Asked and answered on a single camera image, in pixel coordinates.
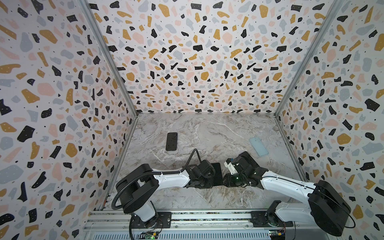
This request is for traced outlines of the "left corner aluminium post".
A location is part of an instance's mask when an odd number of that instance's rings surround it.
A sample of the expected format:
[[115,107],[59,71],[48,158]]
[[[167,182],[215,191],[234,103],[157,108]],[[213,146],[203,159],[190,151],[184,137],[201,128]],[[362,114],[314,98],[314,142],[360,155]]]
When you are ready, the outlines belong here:
[[85,0],[79,0],[78,2],[79,2],[80,8],[81,8],[83,14],[85,15],[85,19],[89,23],[90,29],[92,30],[92,32],[95,36],[95,39],[96,39],[96,41],[100,47],[100,50],[101,50],[103,56],[105,57],[106,62],[108,64],[108,66],[110,67],[115,80],[117,81],[118,87],[120,88],[122,95],[127,102],[129,112],[132,114],[133,119],[136,119],[138,117],[138,113],[134,108],[134,105],[131,101],[130,95],[126,89],[126,86],[122,80],[122,77],[119,74],[118,68],[117,68],[117,66],[116,66],[116,64],[112,58],[110,51],[109,51],[108,45],[104,41],[102,32],[101,32],[101,30],[97,24],[97,21],[96,21],[93,13],[91,11],[89,3],[88,3],[88,1],[85,1]]

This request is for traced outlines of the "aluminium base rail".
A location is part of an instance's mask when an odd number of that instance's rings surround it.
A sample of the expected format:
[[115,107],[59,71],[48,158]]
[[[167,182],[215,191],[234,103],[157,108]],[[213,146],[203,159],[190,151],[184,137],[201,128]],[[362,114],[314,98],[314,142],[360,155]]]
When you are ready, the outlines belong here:
[[169,229],[132,229],[132,217],[122,211],[93,211],[81,240],[138,240],[142,232],[158,232],[158,240],[270,240],[269,231],[284,231],[286,240],[333,240],[334,237],[312,224],[293,227],[254,228],[250,222],[256,210],[159,210],[171,212]]

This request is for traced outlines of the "black phone case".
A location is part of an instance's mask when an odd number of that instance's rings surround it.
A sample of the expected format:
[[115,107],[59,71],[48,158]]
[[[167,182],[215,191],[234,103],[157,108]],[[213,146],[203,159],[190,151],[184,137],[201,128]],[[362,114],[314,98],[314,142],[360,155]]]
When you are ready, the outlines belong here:
[[172,152],[177,150],[178,133],[168,133],[166,140],[166,151]]

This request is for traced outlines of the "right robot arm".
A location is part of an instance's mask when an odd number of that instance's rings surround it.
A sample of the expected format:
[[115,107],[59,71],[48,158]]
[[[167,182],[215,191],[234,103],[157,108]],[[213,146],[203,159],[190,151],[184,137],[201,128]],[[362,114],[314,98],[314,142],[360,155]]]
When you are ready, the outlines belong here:
[[225,187],[250,186],[297,200],[295,204],[273,201],[260,223],[273,227],[286,222],[312,224],[335,237],[347,228],[351,208],[328,182],[309,183],[281,176],[260,167],[248,152],[227,159],[224,166],[229,170],[223,177]]

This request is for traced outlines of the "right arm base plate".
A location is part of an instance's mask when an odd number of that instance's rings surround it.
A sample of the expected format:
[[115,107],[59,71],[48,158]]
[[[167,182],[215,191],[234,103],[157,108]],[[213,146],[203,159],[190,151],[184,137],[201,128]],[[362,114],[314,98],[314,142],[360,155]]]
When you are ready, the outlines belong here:
[[283,228],[293,227],[293,222],[283,222],[275,214],[268,214],[266,211],[252,211],[250,222],[254,228]]

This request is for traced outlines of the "light blue phone case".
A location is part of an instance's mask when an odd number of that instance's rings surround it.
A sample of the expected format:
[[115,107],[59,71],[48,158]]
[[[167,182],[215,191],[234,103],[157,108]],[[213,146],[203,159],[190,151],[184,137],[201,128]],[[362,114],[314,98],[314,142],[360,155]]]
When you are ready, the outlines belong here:
[[269,151],[263,144],[262,140],[258,137],[249,139],[250,144],[253,146],[259,157],[267,156]]

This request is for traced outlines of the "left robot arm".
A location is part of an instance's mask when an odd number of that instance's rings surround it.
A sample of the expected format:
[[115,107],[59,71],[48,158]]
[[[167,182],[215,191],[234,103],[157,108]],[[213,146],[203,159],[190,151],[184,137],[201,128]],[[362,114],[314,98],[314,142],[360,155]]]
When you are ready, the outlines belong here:
[[158,213],[150,198],[159,190],[168,188],[211,189],[219,186],[222,169],[219,163],[201,161],[181,170],[160,171],[142,164],[116,184],[117,194],[112,200],[113,210],[122,209],[142,222],[155,221]]

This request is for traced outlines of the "right circuit board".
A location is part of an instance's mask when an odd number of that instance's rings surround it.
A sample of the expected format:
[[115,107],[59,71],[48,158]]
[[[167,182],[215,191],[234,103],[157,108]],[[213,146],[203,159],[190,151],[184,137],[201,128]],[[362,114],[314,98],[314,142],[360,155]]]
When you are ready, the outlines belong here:
[[269,231],[269,236],[271,240],[285,240],[286,234],[284,231],[271,230]]

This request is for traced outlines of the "left green circuit board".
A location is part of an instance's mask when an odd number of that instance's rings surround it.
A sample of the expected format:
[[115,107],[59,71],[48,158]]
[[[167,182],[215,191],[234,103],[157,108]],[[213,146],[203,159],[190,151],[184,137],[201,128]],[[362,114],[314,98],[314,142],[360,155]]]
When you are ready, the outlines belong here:
[[138,235],[139,240],[157,240],[158,238],[158,232],[142,232]]

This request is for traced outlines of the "right corner aluminium post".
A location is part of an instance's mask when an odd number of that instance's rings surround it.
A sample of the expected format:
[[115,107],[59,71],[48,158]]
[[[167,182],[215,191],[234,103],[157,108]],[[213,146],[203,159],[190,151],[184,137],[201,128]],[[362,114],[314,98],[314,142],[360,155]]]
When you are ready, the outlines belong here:
[[322,39],[326,32],[328,31],[329,27],[331,26],[333,20],[335,19],[337,13],[341,9],[343,5],[342,0],[335,0],[332,2],[329,11],[327,12],[326,18],[323,21],[323,24],[321,25],[317,35],[314,38],[314,41],[311,43],[308,52],[306,53],[305,57],[303,58],[302,62],[299,65],[299,68],[297,72],[294,75],[294,78],[292,82],[290,83],[289,87],[287,88],[287,91],[285,92],[283,99],[278,105],[278,108],[276,112],[274,113],[274,117],[278,119],[278,116],[282,113],[283,108],[287,101],[290,98],[290,95],[294,92],[295,86],[298,84],[301,76],[303,75],[304,71],[306,70],[306,67],[310,63],[311,59],[317,52],[317,48],[320,46]]

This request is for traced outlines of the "corner aluminium post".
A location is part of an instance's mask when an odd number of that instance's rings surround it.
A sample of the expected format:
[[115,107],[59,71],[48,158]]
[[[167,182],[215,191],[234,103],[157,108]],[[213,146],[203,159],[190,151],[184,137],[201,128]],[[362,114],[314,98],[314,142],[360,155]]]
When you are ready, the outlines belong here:
[[306,67],[310,63],[311,59],[317,52],[317,48],[320,46],[322,39],[326,32],[328,31],[329,27],[331,26],[333,20],[335,19],[337,13],[341,9],[343,5],[342,0],[335,0],[332,2],[329,11],[327,12],[326,18],[323,21],[323,24],[321,25],[317,35],[314,38],[314,41],[311,43],[308,52],[306,53],[305,57],[303,58],[302,62],[299,65],[299,68],[297,72],[294,75],[294,78],[292,82],[290,83],[289,87],[287,88],[287,91],[285,92],[283,99],[278,105],[278,108],[276,112],[274,113],[274,117],[278,119],[278,116],[282,113],[283,108],[287,101],[290,98],[290,95],[294,92],[295,86],[298,84],[301,76],[303,75],[304,71],[306,70]]
[[96,39],[96,41],[100,47],[100,50],[101,50],[103,56],[105,57],[106,62],[108,64],[108,66],[110,67],[115,80],[117,81],[118,87],[120,88],[122,95],[127,102],[129,112],[132,114],[133,119],[136,119],[138,117],[138,113],[134,108],[134,105],[131,101],[130,95],[126,89],[126,86],[122,80],[122,77],[119,74],[118,68],[117,68],[117,66],[116,66],[116,64],[112,58],[110,51],[109,51],[108,45],[104,41],[102,32],[101,32],[101,30],[97,24],[97,21],[96,21],[93,13],[91,11],[89,3],[88,3],[88,1],[85,1],[85,0],[79,0],[78,2],[79,2],[80,8],[81,8],[83,14],[85,15],[85,19],[89,23],[90,29],[92,30],[92,32],[95,36],[95,39]]

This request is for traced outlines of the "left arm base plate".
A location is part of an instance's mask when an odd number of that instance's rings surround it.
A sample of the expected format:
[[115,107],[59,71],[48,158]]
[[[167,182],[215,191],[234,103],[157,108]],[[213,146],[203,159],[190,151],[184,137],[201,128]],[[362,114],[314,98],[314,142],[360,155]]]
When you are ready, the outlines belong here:
[[130,226],[132,229],[169,229],[171,220],[171,212],[157,212],[154,217],[146,222],[142,221],[139,216],[133,215]]

